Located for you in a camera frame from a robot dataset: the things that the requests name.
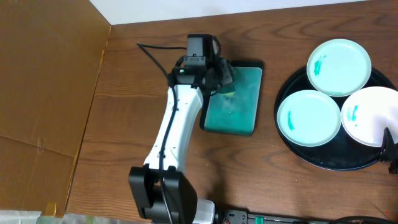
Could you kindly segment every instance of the wire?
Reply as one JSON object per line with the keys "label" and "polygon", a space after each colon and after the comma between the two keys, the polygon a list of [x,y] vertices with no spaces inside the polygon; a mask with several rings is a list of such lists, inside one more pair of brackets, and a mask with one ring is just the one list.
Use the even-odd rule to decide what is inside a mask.
{"label": "wire", "polygon": [[362,220],[366,222],[380,223],[380,224],[396,224],[393,221],[386,220],[383,218],[375,218],[375,217],[366,217],[366,216],[352,216],[352,217],[344,217],[339,218],[335,221],[330,222],[329,224],[338,224],[338,223],[347,223],[354,220]]}
{"label": "wire", "polygon": [[146,45],[142,43],[137,43],[137,45],[141,45],[143,47],[152,48],[152,49],[162,49],[162,50],[186,50],[186,47],[163,47],[163,46],[154,46],[154,45]]}
{"label": "wire", "polygon": [[[153,62],[155,62],[155,64],[160,68],[162,73],[166,76],[167,81],[168,81],[167,83],[169,83],[169,79],[168,79],[166,70],[144,47],[153,48],[153,49],[184,49],[184,47],[158,47],[158,46],[150,46],[150,45],[140,44],[140,43],[137,43],[137,45],[146,55],[148,55],[148,57],[150,59],[152,59]],[[177,94],[175,92],[174,86],[170,86],[170,87],[171,87],[172,93],[173,93],[174,105],[173,105],[172,115],[170,117],[169,123],[166,128],[166,132],[164,133],[162,147],[160,148],[160,152],[159,152],[159,170],[160,171],[163,171],[163,158],[164,158],[165,145],[166,145],[167,137],[169,136],[169,132],[170,132],[170,129],[171,129],[171,126],[173,123],[175,112],[177,111]],[[173,224],[174,222],[173,222],[172,213],[169,209],[169,202],[167,201],[167,197],[166,197],[166,186],[164,184],[164,177],[160,178],[160,191],[162,192],[162,198],[164,201],[164,205],[166,207],[167,215],[169,216],[170,224]]]}

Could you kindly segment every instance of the white wall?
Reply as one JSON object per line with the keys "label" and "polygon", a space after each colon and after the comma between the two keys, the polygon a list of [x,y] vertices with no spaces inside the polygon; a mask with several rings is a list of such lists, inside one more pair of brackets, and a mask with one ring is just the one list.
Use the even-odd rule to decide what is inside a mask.
{"label": "white wall", "polygon": [[90,0],[111,25],[362,0]]}

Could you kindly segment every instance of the round plate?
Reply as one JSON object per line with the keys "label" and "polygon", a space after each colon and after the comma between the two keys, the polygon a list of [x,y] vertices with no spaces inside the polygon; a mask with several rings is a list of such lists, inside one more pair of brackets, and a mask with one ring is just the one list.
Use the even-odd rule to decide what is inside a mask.
{"label": "round plate", "polygon": [[357,91],[344,102],[341,120],[346,132],[367,146],[381,147],[385,128],[398,142],[398,91],[379,86]]}
{"label": "round plate", "polygon": [[335,39],[319,45],[307,63],[311,84],[329,96],[348,96],[369,80],[371,59],[365,49],[351,40]]}
{"label": "round plate", "polygon": [[[277,112],[280,104],[291,94],[301,90],[314,90],[314,87],[308,80],[307,68],[303,67],[297,70],[289,79],[282,85],[278,95],[275,99],[274,116],[275,125],[278,130],[280,138],[286,146],[298,155],[303,160],[324,169],[330,170],[357,170],[362,169],[372,164],[375,164],[380,157],[380,147],[371,147],[355,141],[343,126],[337,135],[328,143],[321,146],[305,147],[300,146],[288,140],[280,130],[277,124]],[[384,86],[393,88],[393,84],[379,71],[372,69],[372,74],[365,84],[366,87],[370,86]],[[332,97],[341,108],[348,97]]]}
{"label": "round plate", "polygon": [[340,129],[340,109],[330,96],[316,90],[302,90],[280,104],[277,123],[290,141],[300,146],[321,146]]}

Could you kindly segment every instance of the black tray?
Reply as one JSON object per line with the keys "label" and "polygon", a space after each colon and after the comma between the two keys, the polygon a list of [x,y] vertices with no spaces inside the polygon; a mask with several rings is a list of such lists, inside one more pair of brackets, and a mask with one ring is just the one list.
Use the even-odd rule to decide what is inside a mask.
{"label": "black tray", "polygon": [[[384,86],[394,90],[396,89],[395,86],[375,68],[372,68],[371,77],[364,88],[370,86]],[[297,70],[282,85],[275,100],[275,125],[280,137],[291,151],[315,166],[330,170],[358,170],[375,164],[379,160],[380,147],[365,146],[355,141],[344,130],[343,125],[340,126],[337,135],[322,146],[305,147],[289,141],[278,127],[277,112],[279,105],[286,97],[300,90],[316,90],[307,78],[306,66]],[[341,109],[348,96],[331,98],[334,99]]]}

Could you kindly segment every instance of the wooden table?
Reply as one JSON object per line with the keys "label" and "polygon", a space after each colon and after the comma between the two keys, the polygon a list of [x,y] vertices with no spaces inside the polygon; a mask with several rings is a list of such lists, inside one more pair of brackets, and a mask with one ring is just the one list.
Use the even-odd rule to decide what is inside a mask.
{"label": "wooden table", "polygon": [[[251,212],[334,219],[370,215],[398,220],[398,175],[377,163],[334,172],[301,160],[279,137],[279,88],[324,41],[361,44],[373,66],[398,86],[398,1],[301,7],[113,26],[81,147],[67,212],[140,220],[127,177],[141,166],[164,114],[163,74],[136,46],[186,45],[187,34],[216,35],[229,59],[266,63],[250,137],[202,131],[196,120],[187,157],[198,196]],[[170,70],[181,50],[150,50]]]}

